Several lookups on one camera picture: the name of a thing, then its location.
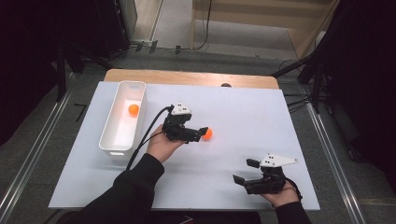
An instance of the white plastic bin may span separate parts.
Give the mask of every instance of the white plastic bin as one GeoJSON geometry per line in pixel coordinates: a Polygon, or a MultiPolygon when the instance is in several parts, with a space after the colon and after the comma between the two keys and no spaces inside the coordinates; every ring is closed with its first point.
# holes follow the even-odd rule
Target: white plastic bin
{"type": "Polygon", "coordinates": [[[112,160],[128,161],[139,145],[146,104],[144,82],[120,82],[99,142],[99,147],[112,160]],[[130,105],[139,106],[137,115],[129,112],[130,105]]]}

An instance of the black sleeve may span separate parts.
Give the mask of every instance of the black sleeve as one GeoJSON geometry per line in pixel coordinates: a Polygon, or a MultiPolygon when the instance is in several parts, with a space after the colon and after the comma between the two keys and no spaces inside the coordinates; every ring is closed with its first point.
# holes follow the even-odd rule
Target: black sleeve
{"type": "Polygon", "coordinates": [[[140,223],[151,209],[154,187],[163,175],[161,163],[149,154],[122,172],[113,187],[63,223],[140,223]]]}
{"type": "Polygon", "coordinates": [[[279,224],[308,224],[311,223],[300,202],[287,203],[275,209],[279,224]]]}

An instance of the orange ball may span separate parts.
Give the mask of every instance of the orange ball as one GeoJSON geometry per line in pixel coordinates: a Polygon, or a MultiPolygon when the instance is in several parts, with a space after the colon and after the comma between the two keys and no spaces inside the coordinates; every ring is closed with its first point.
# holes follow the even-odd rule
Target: orange ball
{"type": "Polygon", "coordinates": [[[212,130],[208,128],[207,131],[206,131],[206,134],[203,135],[202,137],[203,137],[205,140],[209,140],[209,139],[212,137],[212,134],[213,134],[212,130]]]}
{"type": "Polygon", "coordinates": [[[136,117],[137,113],[139,113],[139,106],[138,105],[130,105],[128,108],[128,111],[133,117],[136,117]]]}

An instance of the white tabletop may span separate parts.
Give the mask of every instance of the white tabletop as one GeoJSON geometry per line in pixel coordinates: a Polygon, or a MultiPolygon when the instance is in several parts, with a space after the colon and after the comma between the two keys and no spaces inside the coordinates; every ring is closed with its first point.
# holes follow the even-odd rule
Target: white tabletop
{"type": "MultiPolygon", "coordinates": [[[[113,162],[98,146],[117,87],[117,82],[99,83],[50,208],[84,207],[110,188],[125,169],[127,162],[113,162]]],[[[247,195],[233,182],[233,175],[246,180],[261,178],[260,169],[247,166],[246,159],[260,161],[274,153],[299,161],[284,166],[284,173],[299,186],[304,209],[319,210],[282,91],[148,84],[147,97],[143,133],[161,109],[178,101],[192,111],[187,128],[213,130],[209,141],[184,145],[163,164],[165,174],[155,187],[153,209],[272,209],[262,197],[247,195]]],[[[146,148],[142,147],[135,162],[146,148]]]]}

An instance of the person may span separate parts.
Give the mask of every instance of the person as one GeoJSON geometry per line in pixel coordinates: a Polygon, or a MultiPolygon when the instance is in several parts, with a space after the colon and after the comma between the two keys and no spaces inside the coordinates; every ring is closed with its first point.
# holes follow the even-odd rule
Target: person
{"type": "MultiPolygon", "coordinates": [[[[167,161],[185,142],[169,141],[165,134],[162,133],[162,125],[154,131],[151,137],[148,142],[147,152],[132,170],[122,172],[114,180],[113,186],[104,194],[80,211],[64,214],[57,223],[154,223],[155,220],[161,220],[162,223],[170,223],[166,222],[165,220],[167,219],[162,217],[166,213],[160,216],[158,214],[153,216],[150,214],[154,200],[154,187],[164,173],[162,163],[167,161]]],[[[280,224],[310,223],[294,187],[289,182],[286,183],[280,193],[263,194],[262,197],[273,205],[280,224]]],[[[209,219],[219,219],[219,216],[214,216],[215,213],[201,214],[204,214],[206,219],[203,216],[198,216],[198,219],[207,220],[207,217],[209,219]]],[[[220,216],[231,214],[228,219],[223,219],[226,220],[224,223],[235,222],[238,219],[235,218],[234,213],[218,214],[220,216]]],[[[251,213],[238,216],[241,218],[246,217],[246,220],[242,220],[240,223],[254,223],[257,220],[260,223],[259,215],[255,214],[255,217],[252,217],[251,213]]],[[[198,222],[194,220],[190,223],[197,224],[198,222]]]]}

